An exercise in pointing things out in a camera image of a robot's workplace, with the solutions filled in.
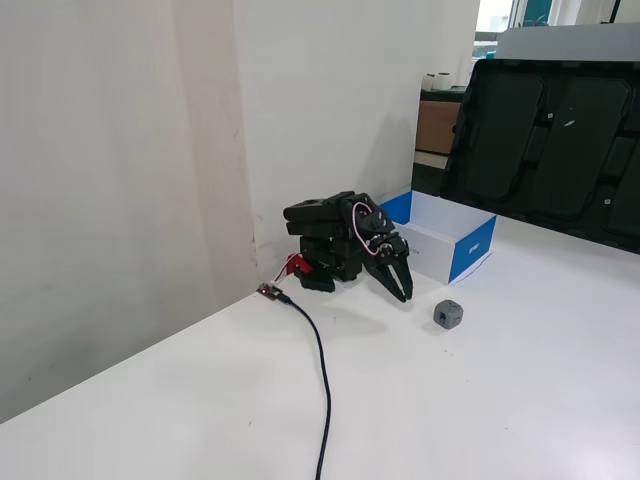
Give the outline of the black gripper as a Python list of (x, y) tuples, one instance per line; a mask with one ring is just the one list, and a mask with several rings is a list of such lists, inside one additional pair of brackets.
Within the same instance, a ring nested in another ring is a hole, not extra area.
[(397, 300), (405, 303), (413, 296), (413, 279), (408, 266), (409, 247), (398, 231), (361, 234), (363, 265)]

